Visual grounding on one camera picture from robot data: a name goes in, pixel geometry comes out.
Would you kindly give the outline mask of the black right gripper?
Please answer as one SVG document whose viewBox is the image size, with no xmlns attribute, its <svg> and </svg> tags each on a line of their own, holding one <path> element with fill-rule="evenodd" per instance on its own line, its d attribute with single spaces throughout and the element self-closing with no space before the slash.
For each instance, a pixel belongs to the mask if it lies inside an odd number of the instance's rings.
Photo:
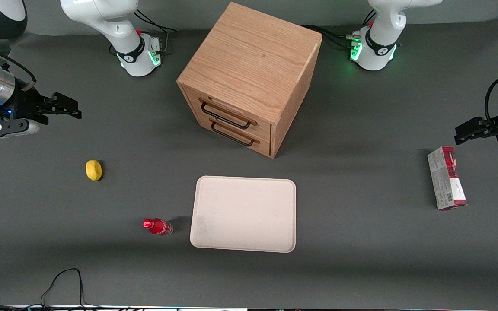
<svg viewBox="0 0 498 311">
<path fill-rule="evenodd" d="M 55 115 L 64 114 L 76 119 L 82 118 L 77 100 L 58 92 L 47 97 L 41 95 L 34 87 L 23 91 L 22 87 L 17 86 L 12 96 L 0 106 L 0 120 L 28 119 L 48 125 L 49 117 L 46 114 L 51 112 Z"/>
</svg>

